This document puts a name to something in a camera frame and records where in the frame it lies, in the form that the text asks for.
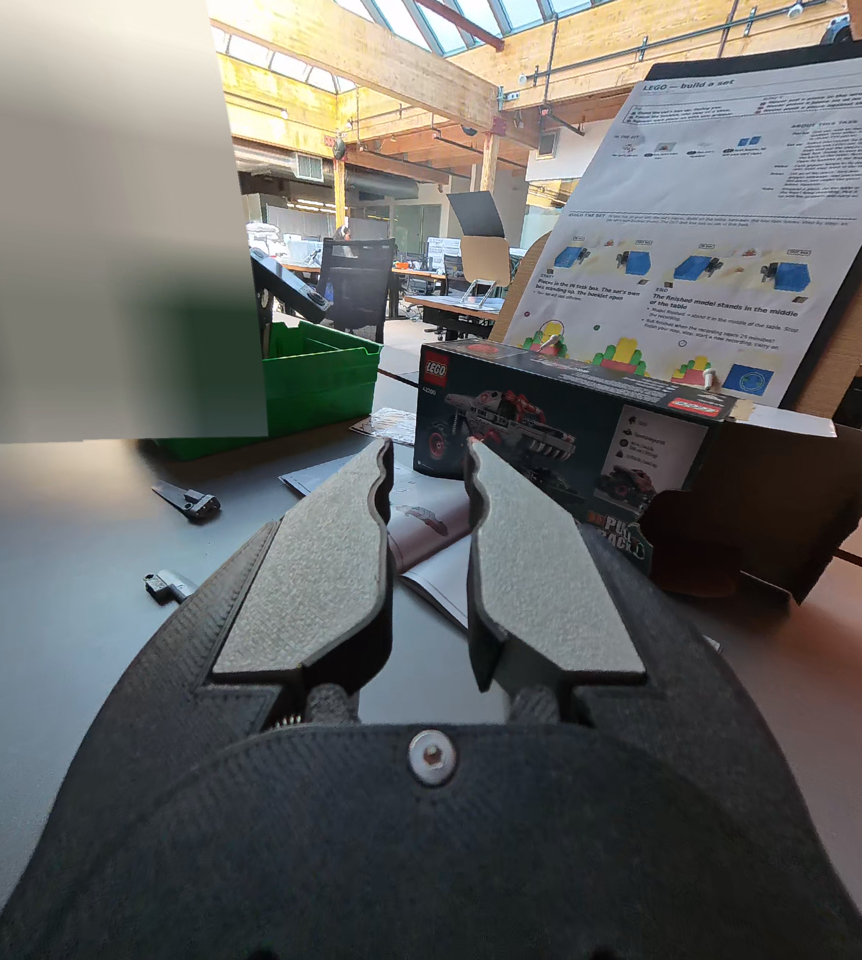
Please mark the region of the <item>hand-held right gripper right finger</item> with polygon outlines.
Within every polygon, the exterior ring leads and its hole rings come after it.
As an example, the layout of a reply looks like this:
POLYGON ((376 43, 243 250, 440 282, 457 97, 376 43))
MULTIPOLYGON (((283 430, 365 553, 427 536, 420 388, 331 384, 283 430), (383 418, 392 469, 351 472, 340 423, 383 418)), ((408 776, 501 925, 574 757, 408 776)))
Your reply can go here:
POLYGON ((571 514, 483 442, 468 443, 465 465, 479 690, 642 684, 645 665, 571 514))

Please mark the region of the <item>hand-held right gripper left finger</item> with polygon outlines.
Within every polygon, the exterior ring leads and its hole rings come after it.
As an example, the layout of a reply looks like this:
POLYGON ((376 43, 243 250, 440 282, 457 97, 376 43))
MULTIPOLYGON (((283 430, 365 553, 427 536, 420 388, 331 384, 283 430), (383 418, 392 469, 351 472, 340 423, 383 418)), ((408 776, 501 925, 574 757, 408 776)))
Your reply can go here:
POLYGON ((273 530, 211 669, 214 681, 354 695, 392 646, 390 439, 371 443, 273 530))

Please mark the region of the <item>grey lego beam axle assembly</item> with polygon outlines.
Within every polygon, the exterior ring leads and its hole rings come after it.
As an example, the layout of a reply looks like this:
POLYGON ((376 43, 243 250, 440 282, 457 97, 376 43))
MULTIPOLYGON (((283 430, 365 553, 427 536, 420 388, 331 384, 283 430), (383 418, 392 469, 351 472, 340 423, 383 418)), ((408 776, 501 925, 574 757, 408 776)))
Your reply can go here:
POLYGON ((152 572, 144 577, 147 593, 160 605, 181 604, 197 591, 197 585, 171 570, 152 572))

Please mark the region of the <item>lego instruction booklet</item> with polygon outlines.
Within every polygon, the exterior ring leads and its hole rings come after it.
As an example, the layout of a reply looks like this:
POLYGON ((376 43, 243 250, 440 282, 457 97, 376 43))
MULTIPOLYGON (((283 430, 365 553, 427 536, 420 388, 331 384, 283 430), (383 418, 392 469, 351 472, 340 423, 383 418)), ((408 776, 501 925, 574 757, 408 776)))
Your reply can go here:
POLYGON ((470 521, 463 483, 414 471, 407 446, 396 445, 394 458, 388 532, 397 574, 466 630, 470 521))

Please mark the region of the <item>white red-printed lego panel assembly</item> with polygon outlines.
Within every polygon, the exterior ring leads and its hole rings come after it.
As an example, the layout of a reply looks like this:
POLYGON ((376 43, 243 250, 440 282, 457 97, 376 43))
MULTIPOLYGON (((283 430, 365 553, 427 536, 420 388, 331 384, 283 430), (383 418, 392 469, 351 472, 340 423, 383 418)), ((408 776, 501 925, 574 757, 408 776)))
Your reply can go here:
POLYGON ((181 488, 167 482, 156 483, 151 489, 193 523, 208 522, 221 511, 221 501, 208 493, 181 488))

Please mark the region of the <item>lego sticker sheet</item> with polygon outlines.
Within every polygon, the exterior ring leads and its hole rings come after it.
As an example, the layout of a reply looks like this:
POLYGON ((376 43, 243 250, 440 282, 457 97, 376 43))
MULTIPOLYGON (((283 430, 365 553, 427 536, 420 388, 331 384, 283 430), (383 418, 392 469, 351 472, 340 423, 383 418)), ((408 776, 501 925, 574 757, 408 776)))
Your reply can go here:
POLYGON ((413 447, 416 432, 416 414, 383 407, 354 422, 350 430, 366 437, 390 439, 398 445, 413 447))

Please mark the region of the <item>black lego set box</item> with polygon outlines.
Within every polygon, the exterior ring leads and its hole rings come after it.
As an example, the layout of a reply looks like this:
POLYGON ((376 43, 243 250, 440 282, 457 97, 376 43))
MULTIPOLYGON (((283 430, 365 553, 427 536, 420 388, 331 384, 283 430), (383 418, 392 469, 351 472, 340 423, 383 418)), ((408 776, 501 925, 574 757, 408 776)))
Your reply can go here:
POLYGON ((644 573, 640 519, 693 484, 736 399, 479 339, 426 343, 418 369, 413 467, 463 479, 483 442, 644 573))

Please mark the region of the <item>green plastic bin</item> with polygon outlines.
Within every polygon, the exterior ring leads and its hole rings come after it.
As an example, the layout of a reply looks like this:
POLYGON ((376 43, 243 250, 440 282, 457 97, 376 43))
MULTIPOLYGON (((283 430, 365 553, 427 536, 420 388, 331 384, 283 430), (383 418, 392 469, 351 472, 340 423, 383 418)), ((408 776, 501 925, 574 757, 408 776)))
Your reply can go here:
POLYGON ((268 438, 366 416, 381 350, 378 342, 322 324, 274 321, 262 363, 268 438))

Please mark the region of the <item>brown cardboard box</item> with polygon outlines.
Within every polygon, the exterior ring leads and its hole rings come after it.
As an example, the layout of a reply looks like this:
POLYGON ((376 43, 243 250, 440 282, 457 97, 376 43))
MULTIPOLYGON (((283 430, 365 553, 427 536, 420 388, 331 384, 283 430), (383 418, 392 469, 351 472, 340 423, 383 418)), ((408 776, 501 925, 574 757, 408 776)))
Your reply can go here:
POLYGON ((862 518, 862 430, 836 437, 726 423, 688 490, 641 520, 666 592, 734 594, 741 574, 802 602, 862 518))

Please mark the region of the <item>black office chair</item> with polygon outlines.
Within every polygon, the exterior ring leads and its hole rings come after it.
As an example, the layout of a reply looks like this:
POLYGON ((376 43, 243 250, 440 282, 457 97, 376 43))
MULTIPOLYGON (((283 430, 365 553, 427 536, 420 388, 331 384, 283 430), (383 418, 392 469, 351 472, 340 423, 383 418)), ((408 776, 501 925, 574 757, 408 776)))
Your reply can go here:
POLYGON ((317 282, 331 304, 324 323, 382 344, 395 253, 391 239, 324 239, 317 282))

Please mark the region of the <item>black angled device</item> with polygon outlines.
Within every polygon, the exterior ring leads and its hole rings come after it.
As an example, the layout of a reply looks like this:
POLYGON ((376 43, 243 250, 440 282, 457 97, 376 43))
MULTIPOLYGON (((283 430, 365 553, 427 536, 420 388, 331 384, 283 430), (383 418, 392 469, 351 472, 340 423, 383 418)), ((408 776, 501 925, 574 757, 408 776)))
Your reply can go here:
POLYGON ((325 319, 331 304, 313 286, 259 248, 252 246, 249 256, 261 324, 271 323, 274 301, 308 322, 325 319))

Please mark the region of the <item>black cardboard panel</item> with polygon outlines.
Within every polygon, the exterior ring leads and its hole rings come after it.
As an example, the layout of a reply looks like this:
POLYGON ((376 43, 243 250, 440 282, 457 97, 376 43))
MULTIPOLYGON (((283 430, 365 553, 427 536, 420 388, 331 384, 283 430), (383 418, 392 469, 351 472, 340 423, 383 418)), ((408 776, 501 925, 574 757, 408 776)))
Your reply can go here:
POLYGON ((450 193, 448 202, 461 229, 461 238, 506 239, 505 227, 490 191, 450 193))

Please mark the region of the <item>white printed task board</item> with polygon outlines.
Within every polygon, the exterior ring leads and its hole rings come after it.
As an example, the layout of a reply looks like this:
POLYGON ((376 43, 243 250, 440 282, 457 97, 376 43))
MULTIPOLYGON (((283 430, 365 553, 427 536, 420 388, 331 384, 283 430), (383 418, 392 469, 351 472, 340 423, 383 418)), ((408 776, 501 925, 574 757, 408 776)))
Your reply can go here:
POLYGON ((501 339, 790 407, 862 283, 862 41, 654 66, 501 339))

